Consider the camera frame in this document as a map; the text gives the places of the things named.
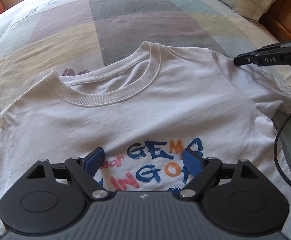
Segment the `wooden headboard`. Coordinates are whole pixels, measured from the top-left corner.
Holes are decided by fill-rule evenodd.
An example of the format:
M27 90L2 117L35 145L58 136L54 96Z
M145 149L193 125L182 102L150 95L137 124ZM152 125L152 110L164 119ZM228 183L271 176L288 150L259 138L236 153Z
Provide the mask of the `wooden headboard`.
M291 40L291 0L276 0L259 19L278 41Z

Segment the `white printed t-shirt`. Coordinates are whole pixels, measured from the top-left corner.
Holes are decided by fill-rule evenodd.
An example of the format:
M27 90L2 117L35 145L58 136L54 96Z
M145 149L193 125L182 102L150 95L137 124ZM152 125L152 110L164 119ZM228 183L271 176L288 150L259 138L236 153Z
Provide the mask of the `white printed t-shirt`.
M291 188L272 157L276 111L291 112L291 85L269 72L206 48L144 42L93 72L51 72L0 113L0 199L37 160L97 147L105 161L95 179L108 190L181 188L194 176L182 163L189 147L259 168L290 202L291 239Z

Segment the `pastel patchwork bed sheet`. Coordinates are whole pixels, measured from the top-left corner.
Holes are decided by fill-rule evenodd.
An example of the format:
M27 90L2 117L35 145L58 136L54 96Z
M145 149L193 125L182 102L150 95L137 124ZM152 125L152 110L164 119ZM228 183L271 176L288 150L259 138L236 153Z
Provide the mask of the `pastel patchwork bed sheet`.
M233 60L276 39L217 0L25 0L0 15L0 113L51 72L93 72L144 42Z

